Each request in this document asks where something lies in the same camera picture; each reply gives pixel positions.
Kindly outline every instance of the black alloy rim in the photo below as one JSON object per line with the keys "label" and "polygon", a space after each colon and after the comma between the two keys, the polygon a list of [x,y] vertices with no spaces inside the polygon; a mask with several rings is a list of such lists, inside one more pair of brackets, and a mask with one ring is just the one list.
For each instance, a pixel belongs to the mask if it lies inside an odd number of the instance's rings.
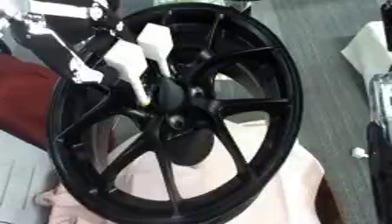
{"label": "black alloy rim", "polygon": [[[302,90],[298,71],[280,40],[264,25],[239,12],[211,4],[178,3],[149,8],[124,19],[138,34],[148,23],[168,25],[175,40],[170,63],[173,80],[157,76],[154,64],[146,83],[161,81],[183,89],[185,101],[162,108],[154,100],[147,109],[132,99],[130,85],[116,78],[108,85],[76,86],[60,80],[52,97],[48,120],[50,157],[66,189],[84,206],[118,223],[221,223],[242,212],[273,177],[291,151],[302,115]],[[226,71],[256,97],[218,100],[214,76]],[[155,93],[158,85],[150,85]],[[203,94],[195,94],[194,88]],[[85,103],[87,89],[98,100],[73,115]],[[211,130],[232,156],[238,175],[225,185],[201,196],[183,199],[174,181],[171,159],[160,150],[174,133],[167,115],[192,111],[193,131]],[[244,112],[269,113],[267,136],[248,164],[223,119]],[[99,173],[88,157],[82,132],[111,116],[135,121],[143,133],[107,169]],[[116,175],[147,151],[155,152],[164,177],[169,201],[141,199],[116,189]]]}

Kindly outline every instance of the metal arm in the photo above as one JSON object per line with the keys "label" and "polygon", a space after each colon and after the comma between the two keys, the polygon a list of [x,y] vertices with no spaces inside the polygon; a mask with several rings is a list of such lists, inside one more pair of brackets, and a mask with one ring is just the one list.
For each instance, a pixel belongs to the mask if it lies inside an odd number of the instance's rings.
{"label": "metal arm", "polygon": [[[136,45],[136,38],[131,34],[123,21],[109,9],[106,0],[95,0],[90,8],[75,7],[72,5],[41,3],[32,0],[2,0],[0,5],[0,32],[8,26],[12,30],[13,38],[22,46],[32,50],[53,71],[62,77],[73,80],[75,83],[103,81],[103,73],[88,67],[83,60],[72,50],[57,33],[46,25],[45,17],[49,14],[73,18],[89,19],[91,25],[109,33],[117,41],[118,46],[126,46],[120,51],[111,51],[112,57],[106,60],[120,68],[122,77],[128,81],[136,92],[138,102],[142,106],[150,103],[140,76],[146,69],[146,59],[143,50]],[[133,56],[133,61],[123,61],[124,51]]]}
{"label": "metal arm", "polygon": [[[76,83],[102,82],[102,73],[86,66],[65,41],[55,31],[47,27],[42,15],[32,13],[32,10],[45,12],[49,9],[49,7],[42,8],[42,5],[44,4],[36,1],[11,3],[10,0],[6,0],[0,6],[0,15],[2,15],[0,31],[10,26],[14,39],[20,45],[32,50],[38,58],[59,75],[72,79]],[[78,7],[70,5],[62,5],[57,10],[52,10],[52,15],[58,14],[55,12],[64,10],[64,8],[68,9],[67,13],[70,16],[76,15],[77,18],[81,18],[83,14],[81,12],[85,11],[84,18],[88,17],[87,9],[75,10]]]}

